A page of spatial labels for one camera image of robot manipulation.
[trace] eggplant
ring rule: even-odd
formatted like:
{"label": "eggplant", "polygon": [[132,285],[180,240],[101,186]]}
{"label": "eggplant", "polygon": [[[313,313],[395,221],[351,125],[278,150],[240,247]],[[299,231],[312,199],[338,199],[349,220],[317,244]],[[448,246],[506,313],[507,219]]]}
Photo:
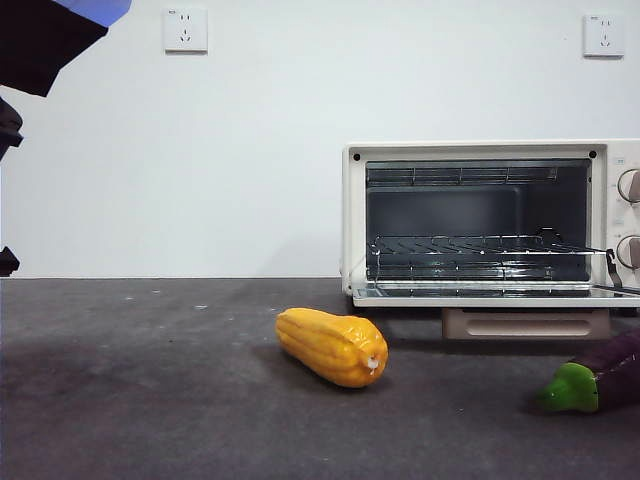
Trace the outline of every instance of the eggplant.
{"label": "eggplant", "polygon": [[640,402],[640,329],[561,365],[536,400],[550,412],[597,412]]}

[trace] concrete surface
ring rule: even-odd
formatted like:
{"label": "concrete surface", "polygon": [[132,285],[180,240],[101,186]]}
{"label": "concrete surface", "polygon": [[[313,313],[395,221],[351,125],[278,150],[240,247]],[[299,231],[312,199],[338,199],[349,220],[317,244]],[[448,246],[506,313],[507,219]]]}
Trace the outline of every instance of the concrete surface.
{"label": "concrete surface", "polygon": [[369,311],[389,364],[349,391],[286,356],[273,333],[287,307],[344,312],[336,279],[2,288],[4,479],[637,476],[640,406],[528,406],[584,344],[450,344],[437,311]]}

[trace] white toaster oven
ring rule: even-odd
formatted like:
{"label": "white toaster oven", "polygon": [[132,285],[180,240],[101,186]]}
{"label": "white toaster oven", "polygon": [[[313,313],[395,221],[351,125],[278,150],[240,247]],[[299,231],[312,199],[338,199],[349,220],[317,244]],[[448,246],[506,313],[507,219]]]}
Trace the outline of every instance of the white toaster oven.
{"label": "white toaster oven", "polygon": [[640,307],[640,139],[352,143],[342,227],[356,307],[466,312],[464,338],[602,336]]}

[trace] wall socket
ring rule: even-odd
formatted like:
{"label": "wall socket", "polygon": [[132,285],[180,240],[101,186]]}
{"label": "wall socket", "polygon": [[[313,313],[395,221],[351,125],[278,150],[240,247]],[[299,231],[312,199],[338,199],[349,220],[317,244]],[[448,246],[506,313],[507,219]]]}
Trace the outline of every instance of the wall socket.
{"label": "wall socket", "polygon": [[208,16],[203,8],[168,8],[163,12],[163,43],[167,53],[206,53]]}
{"label": "wall socket", "polygon": [[624,56],[624,24],[616,15],[584,16],[585,57]]}

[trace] yellow corn cob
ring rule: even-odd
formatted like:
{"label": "yellow corn cob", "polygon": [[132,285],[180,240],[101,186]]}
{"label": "yellow corn cob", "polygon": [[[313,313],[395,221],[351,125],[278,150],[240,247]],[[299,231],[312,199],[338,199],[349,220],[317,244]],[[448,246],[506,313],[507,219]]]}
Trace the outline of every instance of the yellow corn cob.
{"label": "yellow corn cob", "polygon": [[387,363],[387,343],[366,318],[290,308],[276,318],[276,334],[285,351],[343,387],[375,382]]}

